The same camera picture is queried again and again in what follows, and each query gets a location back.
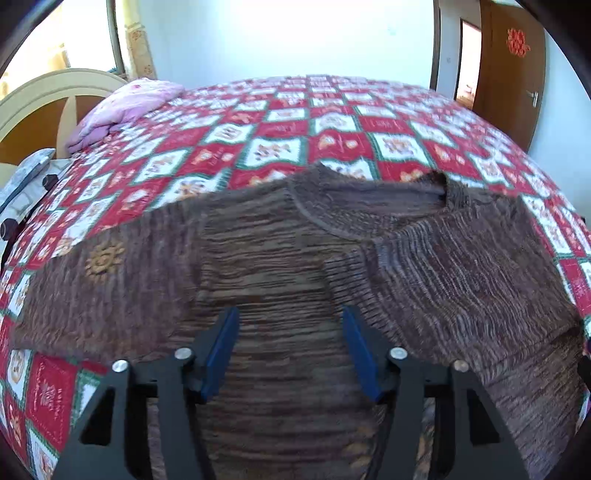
pink blanket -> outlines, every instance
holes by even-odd
[[[142,78],[123,85],[82,119],[66,142],[68,152],[74,153],[98,142],[109,131],[160,108],[183,92],[182,85],[162,80]]]

sweater sleeve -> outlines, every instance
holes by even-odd
[[[164,356],[195,314],[201,283],[198,199],[85,239],[31,278],[13,348],[110,364]]]

red paper-cut decoration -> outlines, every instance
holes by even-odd
[[[531,47],[525,42],[525,33],[523,30],[510,28],[507,32],[509,33],[509,39],[507,39],[509,51],[518,57],[525,57],[531,51]]]

white wall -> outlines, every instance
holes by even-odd
[[[591,220],[591,100],[546,32],[546,83],[529,155]]]
[[[437,91],[448,98],[456,96],[460,63],[460,19],[482,28],[479,0],[440,0],[441,55]]]
[[[160,79],[328,73],[429,86],[433,0],[139,0]]]

door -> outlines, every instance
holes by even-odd
[[[481,0],[482,59],[474,113],[530,148],[544,93],[544,27],[519,7]]]

